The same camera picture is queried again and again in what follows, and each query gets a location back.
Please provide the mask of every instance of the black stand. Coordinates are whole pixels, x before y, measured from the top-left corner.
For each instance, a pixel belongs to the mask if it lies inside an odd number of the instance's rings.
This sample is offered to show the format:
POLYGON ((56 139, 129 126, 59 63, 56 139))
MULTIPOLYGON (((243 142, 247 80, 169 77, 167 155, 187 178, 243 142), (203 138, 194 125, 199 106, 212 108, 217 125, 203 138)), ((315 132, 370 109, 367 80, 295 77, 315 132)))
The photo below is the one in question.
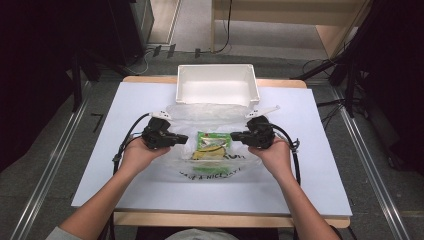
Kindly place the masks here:
POLYGON ((363 24, 358 28, 356 35, 350 41, 346 49, 332 60, 326 60, 323 64, 314 69, 306 72, 300 76, 293 77, 291 79, 307 80, 316 74, 327 70, 330 67, 335 66, 334 71, 329 77, 329 82, 333 86, 338 86, 345 79, 347 75, 347 87, 345 92, 345 103, 344 106, 349 113, 349 116, 353 118, 353 93, 355 88, 356 77, 359 74, 357 69, 356 59, 358 57, 358 48, 364 39, 364 36, 368 33, 371 24, 375 21, 377 16, 380 14, 381 9, 384 7, 384 0, 376 0, 371 7, 371 11, 364 20, 363 24))

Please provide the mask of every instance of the wooden table edge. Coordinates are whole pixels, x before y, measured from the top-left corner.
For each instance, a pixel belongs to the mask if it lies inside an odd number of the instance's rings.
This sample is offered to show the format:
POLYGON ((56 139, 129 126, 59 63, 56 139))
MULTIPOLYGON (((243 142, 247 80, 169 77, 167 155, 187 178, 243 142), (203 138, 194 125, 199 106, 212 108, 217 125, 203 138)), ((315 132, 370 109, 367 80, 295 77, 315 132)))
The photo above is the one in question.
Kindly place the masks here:
MULTIPOLYGON (((349 217, 324 217, 336 228, 347 228, 349 217)), ((280 228, 293 227, 291 217, 205 213, 115 212, 116 225, 168 227, 234 227, 280 228)))
MULTIPOLYGON (((133 83, 177 83, 177 76, 129 76, 123 82, 133 83)), ((306 88, 306 83, 302 80, 292 79, 263 79, 257 78, 259 87, 286 87, 286 88, 306 88)))

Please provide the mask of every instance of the white table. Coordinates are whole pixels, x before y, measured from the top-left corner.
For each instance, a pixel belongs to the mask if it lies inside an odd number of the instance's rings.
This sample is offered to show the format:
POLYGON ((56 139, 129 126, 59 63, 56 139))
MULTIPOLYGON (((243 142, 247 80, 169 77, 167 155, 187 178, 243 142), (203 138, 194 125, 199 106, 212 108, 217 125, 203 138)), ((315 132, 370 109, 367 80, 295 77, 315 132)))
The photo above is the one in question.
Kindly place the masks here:
MULTIPOLYGON (((112 176, 112 157, 142 114, 175 103, 175 77, 129 77, 121 83, 93 150, 72 206, 79 207, 112 176), (141 83, 143 81, 171 82, 141 83)), ((258 85, 299 86, 300 81, 259 80, 258 85)), ((258 107, 279 105, 269 120, 299 138, 302 188, 324 218, 347 227, 352 215, 310 89, 260 87, 258 107)), ((142 131, 148 119, 135 131, 142 131)), ((128 187, 115 222, 138 226, 286 227, 292 226, 278 184, 263 165, 227 179, 193 181, 153 162, 128 187)))

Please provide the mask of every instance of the black grip device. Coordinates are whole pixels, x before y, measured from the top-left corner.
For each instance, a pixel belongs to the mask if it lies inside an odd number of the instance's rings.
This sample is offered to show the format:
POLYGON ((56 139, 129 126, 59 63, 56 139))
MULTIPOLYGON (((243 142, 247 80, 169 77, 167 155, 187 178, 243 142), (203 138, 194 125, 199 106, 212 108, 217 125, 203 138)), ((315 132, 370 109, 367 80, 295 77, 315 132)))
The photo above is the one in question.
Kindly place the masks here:
POLYGON ((141 133, 141 137, 146 142, 146 146, 150 149, 155 149, 172 147, 175 144, 185 144, 188 137, 169 132, 169 126, 171 126, 171 124, 164 119, 151 118, 141 133))
POLYGON ((233 141, 241 141, 248 146, 267 149, 274 142, 274 130, 265 116, 252 118, 247 122, 247 128, 250 131, 232 132, 231 139, 233 141))

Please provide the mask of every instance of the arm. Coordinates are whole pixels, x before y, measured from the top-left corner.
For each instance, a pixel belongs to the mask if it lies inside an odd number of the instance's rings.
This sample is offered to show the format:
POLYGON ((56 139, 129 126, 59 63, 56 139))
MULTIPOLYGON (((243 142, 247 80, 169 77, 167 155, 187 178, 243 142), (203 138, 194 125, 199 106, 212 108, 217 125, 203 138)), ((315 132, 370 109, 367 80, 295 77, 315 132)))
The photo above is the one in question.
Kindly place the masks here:
POLYGON ((125 149, 122 164, 116 174, 59 227, 82 239, 97 239, 135 176, 149 166, 153 159, 169 150, 170 148, 151 150, 141 139, 132 141, 125 149))
POLYGON ((249 147, 249 151, 262 159, 280 185, 300 239, 339 239, 296 182, 291 171, 290 149, 286 142, 275 138, 270 148, 249 147))

